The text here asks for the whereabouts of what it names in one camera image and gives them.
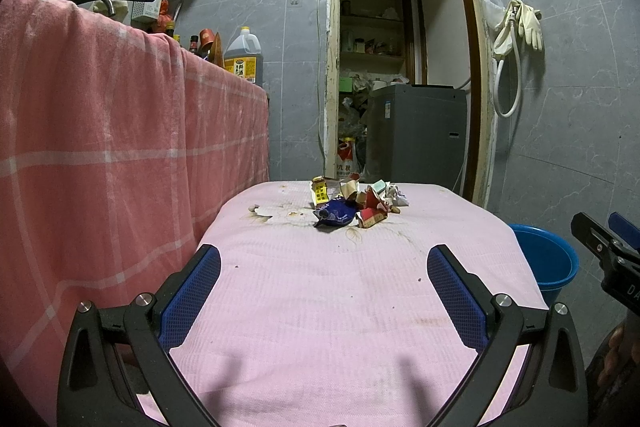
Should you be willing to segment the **person's right hand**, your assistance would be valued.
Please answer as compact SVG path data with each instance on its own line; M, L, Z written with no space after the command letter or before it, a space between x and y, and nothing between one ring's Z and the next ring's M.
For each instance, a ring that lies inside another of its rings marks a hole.
M598 376L598 386L604 388L614 383L629 364L639 364L639 333L628 332L627 324L622 323L614 329L608 340L608 352Z

